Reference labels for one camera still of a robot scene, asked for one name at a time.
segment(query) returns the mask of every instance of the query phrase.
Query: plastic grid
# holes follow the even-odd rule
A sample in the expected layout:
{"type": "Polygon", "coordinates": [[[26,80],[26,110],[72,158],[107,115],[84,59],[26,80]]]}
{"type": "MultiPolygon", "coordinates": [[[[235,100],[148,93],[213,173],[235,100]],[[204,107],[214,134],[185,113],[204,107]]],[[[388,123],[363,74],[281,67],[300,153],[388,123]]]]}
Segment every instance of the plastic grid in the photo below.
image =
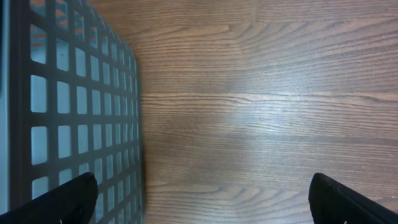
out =
{"type": "Polygon", "coordinates": [[[91,222],[142,223],[140,93],[133,52],[84,1],[30,0],[26,8],[29,16],[21,27],[29,28],[30,38],[22,40],[30,44],[21,45],[30,57],[22,85],[30,97],[22,97],[22,108],[30,110],[24,112],[29,122],[22,132],[30,135],[17,162],[30,184],[19,190],[36,198],[90,171],[99,190],[91,222]]]}

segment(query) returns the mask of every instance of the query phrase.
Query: wooden surface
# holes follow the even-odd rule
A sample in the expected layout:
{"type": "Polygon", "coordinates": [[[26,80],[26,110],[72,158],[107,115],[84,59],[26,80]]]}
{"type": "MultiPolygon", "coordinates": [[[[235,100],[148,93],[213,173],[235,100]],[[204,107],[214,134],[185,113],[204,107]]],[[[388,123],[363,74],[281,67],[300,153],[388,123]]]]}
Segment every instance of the wooden surface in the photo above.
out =
{"type": "Polygon", "coordinates": [[[141,65],[146,223],[312,223],[315,172],[398,210],[396,0],[94,0],[141,65]]]}

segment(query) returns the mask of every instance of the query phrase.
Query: wooden floor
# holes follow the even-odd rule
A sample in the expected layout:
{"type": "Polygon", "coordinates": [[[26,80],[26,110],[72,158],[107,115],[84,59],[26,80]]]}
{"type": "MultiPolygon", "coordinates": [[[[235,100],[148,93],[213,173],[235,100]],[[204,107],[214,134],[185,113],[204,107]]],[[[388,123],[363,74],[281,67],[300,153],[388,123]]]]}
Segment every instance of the wooden floor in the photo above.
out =
{"type": "Polygon", "coordinates": [[[93,0],[141,66],[146,223],[313,223],[315,172],[398,210],[396,0],[93,0]]]}

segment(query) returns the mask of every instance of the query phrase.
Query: gray plastic basket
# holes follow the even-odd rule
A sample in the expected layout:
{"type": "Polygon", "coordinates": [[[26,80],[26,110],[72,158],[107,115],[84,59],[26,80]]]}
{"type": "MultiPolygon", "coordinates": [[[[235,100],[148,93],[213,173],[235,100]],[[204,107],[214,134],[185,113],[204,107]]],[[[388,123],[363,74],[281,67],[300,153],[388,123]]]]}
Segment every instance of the gray plastic basket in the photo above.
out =
{"type": "Polygon", "coordinates": [[[3,35],[10,38],[2,75],[8,77],[1,91],[8,100],[2,116],[8,209],[90,171],[99,190],[91,222],[142,223],[140,86],[132,50],[84,1],[6,2],[11,13],[3,35]]]}

